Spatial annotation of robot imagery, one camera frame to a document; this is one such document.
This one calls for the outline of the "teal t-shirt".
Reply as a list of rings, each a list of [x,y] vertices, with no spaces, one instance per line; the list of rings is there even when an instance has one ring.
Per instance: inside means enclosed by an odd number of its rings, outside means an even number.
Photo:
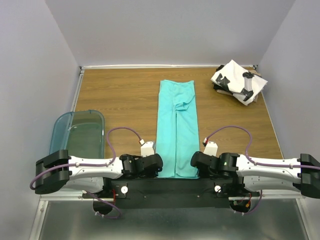
[[[158,94],[156,153],[159,178],[197,179],[191,158],[200,150],[195,82],[162,80]]]

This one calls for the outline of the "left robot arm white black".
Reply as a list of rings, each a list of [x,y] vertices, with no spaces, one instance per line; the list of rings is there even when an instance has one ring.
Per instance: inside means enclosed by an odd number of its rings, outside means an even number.
[[[123,154],[114,158],[83,158],[58,150],[35,164],[35,177],[29,184],[37,195],[52,194],[62,188],[84,190],[104,198],[111,185],[103,179],[155,178],[163,160],[157,153],[147,156]]]

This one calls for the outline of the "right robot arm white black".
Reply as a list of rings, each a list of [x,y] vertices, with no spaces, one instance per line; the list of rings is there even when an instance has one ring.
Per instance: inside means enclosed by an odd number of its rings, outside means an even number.
[[[198,151],[190,165],[199,170],[201,178],[236,179],[230,183],[230,191],[236,196],[247,191],[289,190],[320,198],[320,162],[307,153],[299,158],[270,159],[230,152],[216,157]]]

